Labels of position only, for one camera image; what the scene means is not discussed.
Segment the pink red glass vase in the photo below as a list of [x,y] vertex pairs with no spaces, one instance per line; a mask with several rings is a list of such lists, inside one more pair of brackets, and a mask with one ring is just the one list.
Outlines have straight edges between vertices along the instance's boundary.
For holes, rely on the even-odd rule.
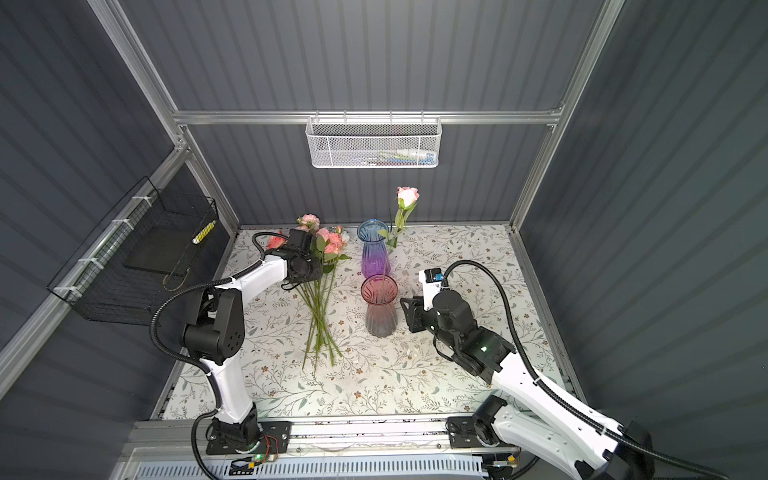
[[377,338],[393,334],[397,327],[395,301],[399,295],[396,281],[388,275],[373,275],[361,286],[361,296],[367,304],[365,325]]

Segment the pale pink rose stem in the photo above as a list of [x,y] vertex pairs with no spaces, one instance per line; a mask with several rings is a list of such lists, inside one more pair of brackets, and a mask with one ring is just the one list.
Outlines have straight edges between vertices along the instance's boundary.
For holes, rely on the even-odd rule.
[[376,233],[385,240],[387,254],[397,248],[399,236],[406,229],[409,217],[415,210],[420,194],[416,187],[399,187],[397,189],[398,209],[393,223],[387,227],[377,227]]

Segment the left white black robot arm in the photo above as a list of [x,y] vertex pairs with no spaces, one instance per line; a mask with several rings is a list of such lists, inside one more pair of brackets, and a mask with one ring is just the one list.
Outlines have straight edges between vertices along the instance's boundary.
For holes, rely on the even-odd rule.
[[323,273],[313,234],[291,229],[273,237],[281,244],[262,247],[253,264],[203,289],[197,318],[182,334],[182,344],[203,365],[214,393],[215,413],[208,436],[239,452],[254,450],[264,437],[242,373],[244,309],[273,285],[295,288],[318,280]]

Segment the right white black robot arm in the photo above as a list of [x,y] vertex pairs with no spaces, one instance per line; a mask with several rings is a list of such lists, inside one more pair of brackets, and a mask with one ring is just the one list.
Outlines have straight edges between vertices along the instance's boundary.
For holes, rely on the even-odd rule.
[[481,443],[516,445],[572,479],[653,478],[654,460],[626,444],[650,446],[646,430],[621,426],[528,370],[521,349],[479,326],[457,292],[403,298],[400,304],[411,332],[431,333],[449,347],[451,361],[496,389],[472,416]]

